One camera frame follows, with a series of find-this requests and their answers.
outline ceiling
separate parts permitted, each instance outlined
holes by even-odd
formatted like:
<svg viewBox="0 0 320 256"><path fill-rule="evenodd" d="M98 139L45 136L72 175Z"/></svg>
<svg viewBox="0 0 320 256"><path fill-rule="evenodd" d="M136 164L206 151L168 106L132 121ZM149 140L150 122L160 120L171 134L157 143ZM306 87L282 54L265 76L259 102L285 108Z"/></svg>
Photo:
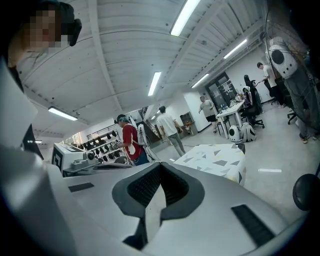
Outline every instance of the ceiling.
<svg viewBox="0 0 320 256"><path fill-rule="evenodd" d="M171 98L238 58L223 56L244 38L251 47L263 27L260 0L201 0L179 37L170 30L184 0L63 2L81 19L77 44L61 43L36 61L33 54L18 65L26 94L38 104L33 128L62 137ZM149 97L158 71L159 83ZM49 106L78 121L60 120L47 111Z"/></svg>

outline office chair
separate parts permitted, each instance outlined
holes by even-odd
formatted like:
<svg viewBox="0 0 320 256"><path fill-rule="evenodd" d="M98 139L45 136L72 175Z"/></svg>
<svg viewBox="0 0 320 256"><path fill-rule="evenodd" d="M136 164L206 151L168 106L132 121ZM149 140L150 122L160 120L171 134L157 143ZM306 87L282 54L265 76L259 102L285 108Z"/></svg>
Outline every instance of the office chair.
<svg viewBox="0 0 320 256"><path fill-rule="evenodd" d="M251 87L250 92L252 96L252 106L248 106L244 109L244 112L241 114L241 117L246 117L247 121L252 125L258 125L262 126L262 128L265 128L264 121L262 120L256 120L256 116L259 115L259 111L257 108L257 101L256 101L256 94L255 94L255 88Z"/></svg>

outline backpack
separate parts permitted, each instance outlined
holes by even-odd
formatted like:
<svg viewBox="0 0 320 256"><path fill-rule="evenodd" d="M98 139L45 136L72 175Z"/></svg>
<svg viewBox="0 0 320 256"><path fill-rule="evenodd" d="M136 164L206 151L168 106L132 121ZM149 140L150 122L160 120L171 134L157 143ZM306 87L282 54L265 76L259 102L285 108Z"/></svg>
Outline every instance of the backpack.
<svg viewBox="0 0 320 256"><path fill-rule="evenodd" d="M257 138L256 131L249 122L244 122L240 129L242 142L254 142Z"/></svg>

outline person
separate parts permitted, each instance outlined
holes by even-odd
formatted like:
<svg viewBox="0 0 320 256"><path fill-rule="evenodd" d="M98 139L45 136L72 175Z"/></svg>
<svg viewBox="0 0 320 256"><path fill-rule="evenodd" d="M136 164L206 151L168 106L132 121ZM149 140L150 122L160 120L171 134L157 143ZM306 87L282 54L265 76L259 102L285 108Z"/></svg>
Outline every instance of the person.
<svg viewBox="0 0 320 256"><path fill-rule="evenodd" d="M275 76L275 73L274 73L272 67L270 65L263 65L261 62L258 62L256 66L258 67L258 69L263 70L264 74L265 74L265 78L262 79L261 81L259 81L256 84L256 86L261 82L268 81L274 97L276 98L276 100L280 104L280 106L278 108L283 109L286 106L285 101L284 101L284 96L282 95L279 86L275 82L276 76Z"/></svg>
<svg viewBox="0 0 320 256"><path fill-rule="evenodd" d="M118 115L116 118L118 125L122 128L123 143L115 145L116 148L124 148L129 158L136 166L149 163L144 148L137 144L138 132L124 114Z"/></svg>
<svg viewBox="0 0 320 256"><path fill-rule="evenodd" d="M200 101L202 103L200 104L200 107L199 107L199 114L203 110L203 113L204 113L206 120L212 124L213 132L216 133L217 132L216 115L218 113L215 108L215 105L211 100L209 100L209 99L206 100L205 96L201 96Z"/></svg>
<svg viewBox="0 0 320 256"><path fill-rule="evenodd" d="M180 136L177 132L176 127L183 132L182 128L178 124L176 120L173 120L171 115L166 113L166 107L159 107L160 115L157 117L158 127L162 130L162 132L168 137L174 146L175 150L178 152L179 156L182 157L186 151L184 146L182 145Z"/></svg>
<svg viewBox="0 0 320 256"><path fill-rule="evenodd" d="M61 35L71 35L74 31L71 25L75 22L74 9L70 4L57 0L28 0L18 3L9 1L6 2L5 8L14 10L14 14L11 15L10 22L6 20L6 15L1 16L1 24L4 26L1 32L0 54L23 92L17 64L25 53L35 50L43 52L49 47L54 47L55 42L61 41ZM34 152L44 159L35 141L30 125L22 141L24 150Z"/></svg>

